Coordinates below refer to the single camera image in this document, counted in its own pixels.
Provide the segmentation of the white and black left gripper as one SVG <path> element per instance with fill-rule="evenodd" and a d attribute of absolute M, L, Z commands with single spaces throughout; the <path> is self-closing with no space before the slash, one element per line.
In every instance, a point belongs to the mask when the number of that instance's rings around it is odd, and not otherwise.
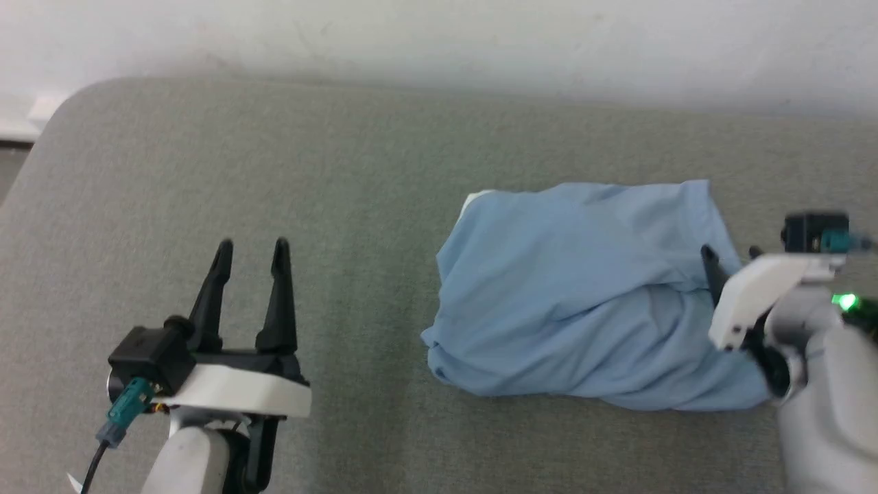
<path fill-rule="evenodd" d="M 233 242 L 223 239 L 195 298 L 191 351 L 222 350 L 222 301 L 231 276 Z M 169 410 L 167 441 L 152 467 L 154 493 L 261 493 L 272 479 L 277 428 L 307 418 L 311 388 L 299 372 L 294 280 L 288 240 L 277 238 L 272 293 L 260 353 L 201 355 L 180 390 L 157 403 Z"/>

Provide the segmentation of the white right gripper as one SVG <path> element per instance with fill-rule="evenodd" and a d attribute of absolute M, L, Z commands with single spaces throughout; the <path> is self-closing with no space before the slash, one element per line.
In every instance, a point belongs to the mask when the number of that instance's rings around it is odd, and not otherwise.
<path fill-rule="evenodd" d="M 846 262 L 844 255 L 763 253 L 750 245 L 752 262 L 729 278 L 712 247 L 700 247 L 715 307 L 708 336 L 717 349 L 743 349 L 746 337 L 760 332 L 762 345 L 793 353 L 806 351 L 810 341 L 848 331 L 827 289 Z"/>

